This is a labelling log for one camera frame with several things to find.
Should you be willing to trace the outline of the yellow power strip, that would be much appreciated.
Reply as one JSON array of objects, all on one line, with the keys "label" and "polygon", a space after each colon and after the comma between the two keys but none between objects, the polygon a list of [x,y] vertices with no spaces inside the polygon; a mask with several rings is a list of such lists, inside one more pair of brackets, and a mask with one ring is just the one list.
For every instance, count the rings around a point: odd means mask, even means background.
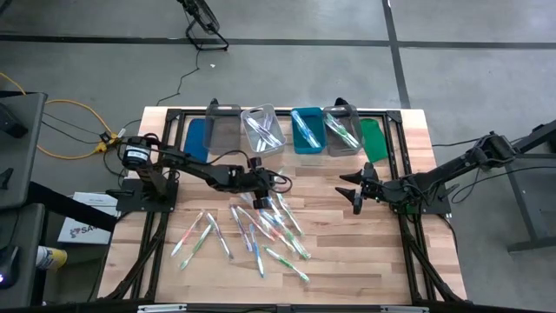
[{"label": "yellow power strip", "polygon": [[115,147],[120,141],[121,138],[114,132],[105,131],[99,135],[100,142],[94,148],[95,153],[104,153],[108,149]]}]

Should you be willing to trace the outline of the teal plastic bin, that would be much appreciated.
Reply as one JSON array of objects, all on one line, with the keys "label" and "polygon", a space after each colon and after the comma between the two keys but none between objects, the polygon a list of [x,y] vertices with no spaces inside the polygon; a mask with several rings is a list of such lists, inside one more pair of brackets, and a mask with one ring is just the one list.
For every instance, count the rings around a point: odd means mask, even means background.
[{"label": "teal plastic bin", "polygon": [[313,132],[316,140],[321,145],[320,148],[313,148],[308,141],[303,137],[302,133],[297,127],[297,122],[292,117],[292,138],[296,154],[319,154],[327,145],[326,130],[323,122],[322,109],[320,107],[305,107],[294,108],[292,111],[297,111],[303,122]]}]

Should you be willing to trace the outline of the white plastic bin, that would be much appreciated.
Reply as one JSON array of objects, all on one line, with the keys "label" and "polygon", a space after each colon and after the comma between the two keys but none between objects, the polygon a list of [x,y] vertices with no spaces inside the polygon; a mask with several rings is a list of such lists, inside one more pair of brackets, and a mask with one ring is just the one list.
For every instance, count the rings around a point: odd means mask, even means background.
[{"label": "white plastic bin", "polygon": [[[248,117],[252,117],[257,123],[261,124],[266,114],[269,114],[272,117],[272,123],[269,131],[281,142],[281,145],[278,147],[268,146],[263,152],[259,153],[255,151],[259,135],[247,124],[246,119]],[[272,104],[266,103],[255,108],[245,109],[241,113],[241,120],[246,131],[250,148],[258,157],[267,157],[283,151],[287,139],[281,130],[281,126],[279,125],[279,120],[275,112],[275,107]]]}]

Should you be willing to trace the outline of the black metal desk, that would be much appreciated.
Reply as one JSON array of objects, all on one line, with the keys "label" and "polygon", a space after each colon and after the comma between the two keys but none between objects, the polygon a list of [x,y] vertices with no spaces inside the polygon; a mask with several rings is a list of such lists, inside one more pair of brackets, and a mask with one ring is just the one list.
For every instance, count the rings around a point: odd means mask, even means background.
[{"label": "black metal desk", "polygon": [[556,213],[556,150],[533,152],[551,141],[556,143],[556,120],[541,124],[528,135],[510,141],[521,142],[524,150],[500,167],[509,179],[528,234],[525,241],[508,245],[509,253],[556,248],[556,230],[550,231],[543,217],[545,211]]}]

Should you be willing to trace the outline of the black floor fan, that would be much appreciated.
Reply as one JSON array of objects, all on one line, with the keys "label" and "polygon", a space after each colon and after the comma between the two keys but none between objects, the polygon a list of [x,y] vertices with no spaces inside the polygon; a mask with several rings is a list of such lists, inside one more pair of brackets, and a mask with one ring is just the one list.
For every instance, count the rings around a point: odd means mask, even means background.
[{"label": "black floor fan", "polygon": [[[186,16],[193,18],[193,21],[189,23],[187,29],[185,30],[185,36],[191,44],[195,46],[198,51],[211,51],[211,50],[223,50],[227,51],[229,47],[228,41],[220,34],[220,24],[209,8],[206,0],[176,0],[181,6]],[[198,44],[193,38],[193,27],[198,24],[202,30],[208,35],[218,36],[224,45],[222,47],[213,48],[203,48]]]}]

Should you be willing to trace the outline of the white cardboard box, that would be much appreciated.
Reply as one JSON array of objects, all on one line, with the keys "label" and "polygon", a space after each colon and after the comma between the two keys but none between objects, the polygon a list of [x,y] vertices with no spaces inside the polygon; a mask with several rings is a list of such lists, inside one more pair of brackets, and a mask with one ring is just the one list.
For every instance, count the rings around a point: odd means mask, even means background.
[{"label": "white cardboard box", "polygon": [[[121,215],[116,210],[117,200],[112,196],[101,193],[75,192],[71,198],[109,215],[115,217]],[[107,230],[66,217],[57,241],[59,243],[107,244],[110,236],[111,233]]]}]

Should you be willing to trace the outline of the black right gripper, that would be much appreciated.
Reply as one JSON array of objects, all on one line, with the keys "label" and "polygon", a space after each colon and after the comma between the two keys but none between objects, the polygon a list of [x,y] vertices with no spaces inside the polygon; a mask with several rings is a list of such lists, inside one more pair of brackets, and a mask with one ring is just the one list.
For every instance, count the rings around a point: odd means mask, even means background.
[{"label": "black right gripper", "polygon": [[360,214],[363,206],[363,201],[371,198],[377,203],[384,199],[384,191],[386,187],[379,180],[377,171],[371,163],[365,163],[362,170],[353,174],[340,175],[340,179],[355,183],[360,186],[356,190],[349,190],[342,187],[335,187],[334,189],[344,196],[350,203],[354,204],[354,213]]}]

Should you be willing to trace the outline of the grey desk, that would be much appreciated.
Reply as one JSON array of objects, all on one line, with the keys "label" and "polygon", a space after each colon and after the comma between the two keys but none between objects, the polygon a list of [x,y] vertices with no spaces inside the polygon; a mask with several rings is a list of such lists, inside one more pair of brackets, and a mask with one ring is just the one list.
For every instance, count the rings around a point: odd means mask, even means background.
[{"label": "grey desk", "polygon": [[45,275],[36,268],[38,247],[43,237],[45,208],[34,203],[0,211],[0,249],[8,244],[19,248],[17,280],[0,290],[0,310],[41,305]]},{"label": "grey desk", "polygon": [[26,201],[47,97],[39,92],[0,97],[0,210]]}]

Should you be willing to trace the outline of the black computer mouse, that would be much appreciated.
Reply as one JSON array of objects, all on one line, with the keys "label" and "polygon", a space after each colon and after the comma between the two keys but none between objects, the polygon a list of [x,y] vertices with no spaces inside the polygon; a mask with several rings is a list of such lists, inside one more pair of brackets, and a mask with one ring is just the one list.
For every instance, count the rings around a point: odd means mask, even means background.
[{"label": "black computer mouse", "polygon": [[12,287],[19,275],[20,248],[8,244],[0,249],[0,290]]}]

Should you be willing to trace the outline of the blue plastic lid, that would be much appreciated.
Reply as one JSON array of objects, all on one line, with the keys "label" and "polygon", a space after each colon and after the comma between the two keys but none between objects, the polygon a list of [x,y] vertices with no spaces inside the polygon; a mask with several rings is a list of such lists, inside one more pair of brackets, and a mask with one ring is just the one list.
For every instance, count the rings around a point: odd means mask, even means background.
[{"label": "blue plastic lid", "polygon": [[183,151],[190,154],[193,158],[206,162],[208,159],[208,150],[204,146],[205,120],[201,118],[192,119],[186,132]]}]

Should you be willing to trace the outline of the yellow spray can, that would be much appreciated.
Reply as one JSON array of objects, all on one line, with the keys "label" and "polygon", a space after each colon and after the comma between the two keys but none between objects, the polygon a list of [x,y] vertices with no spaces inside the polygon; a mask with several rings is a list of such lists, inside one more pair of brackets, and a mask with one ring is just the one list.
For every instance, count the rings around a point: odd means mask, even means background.
[{"label": "yellow spray can", "polygon": [[65,250],[39,245],[36,253],[36,268],[39,270],[59,270],[68,259]]}]

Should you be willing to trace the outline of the smoky transparent plastic bin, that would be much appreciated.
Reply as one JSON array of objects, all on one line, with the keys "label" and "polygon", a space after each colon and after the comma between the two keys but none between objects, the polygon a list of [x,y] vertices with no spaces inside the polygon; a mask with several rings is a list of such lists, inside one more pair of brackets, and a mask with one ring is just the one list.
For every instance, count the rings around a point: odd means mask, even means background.
[{"label": "smoky transparent plastic bin", "polygon": [[[360,147],[353,149],[347,146],[339,136],[337,136],[329,127],[325,124],[325,115],[330,113],[333,117],[338,119],[351,133],[356,140],[359,141]],[[328,141],[328,154],[331,157],[344,157],[357,154],[362,148],[362,131],[361,123],[357,113],[357,109],[349,104],[342,106],[328,106],[323,109],[323,122],[326,127],[327,141]]]},{"label": "smoky transparent plastic bin", "polygon": [[241,143],[241,113],[237,104],[208,106],[205,114],[204,146],[212,155],[238,150]]}]

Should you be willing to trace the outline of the silver metal bracket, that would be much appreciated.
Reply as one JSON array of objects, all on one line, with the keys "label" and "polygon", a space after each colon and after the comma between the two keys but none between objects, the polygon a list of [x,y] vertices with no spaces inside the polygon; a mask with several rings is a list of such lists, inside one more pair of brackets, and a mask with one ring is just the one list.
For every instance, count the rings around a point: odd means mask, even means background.
[{"label": "silver metal bracket", "polygon": [[140,305],[136,313],[184,313],[188,310],[186,303],[166,303]]},{"label": "silver metal bracket", "polygon": [[430,313],[430,311],[427,307],[388,305],[381,306],[380,313]]}]

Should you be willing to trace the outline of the black diagonal beam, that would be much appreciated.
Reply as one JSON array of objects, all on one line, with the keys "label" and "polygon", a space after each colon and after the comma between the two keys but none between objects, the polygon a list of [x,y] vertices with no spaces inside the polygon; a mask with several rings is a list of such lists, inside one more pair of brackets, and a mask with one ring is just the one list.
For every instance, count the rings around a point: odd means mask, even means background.
[{"label": "black diagonal beam", "polygon": [[78,202],[39,183],[30,182],[27,203],[40,203],[46,210],[112,232],[118,219],[88,204]]}]

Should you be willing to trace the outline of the green plastic lid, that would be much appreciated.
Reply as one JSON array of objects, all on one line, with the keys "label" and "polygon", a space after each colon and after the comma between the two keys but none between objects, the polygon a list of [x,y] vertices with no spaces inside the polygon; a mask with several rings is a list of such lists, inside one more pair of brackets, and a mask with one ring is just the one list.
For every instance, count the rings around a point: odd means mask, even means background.
[{"label": "green plastic lid", "polygon": [[370,163],[387,159],[387,146],[379,122],[374,119],[361,119],[363,149]]}]

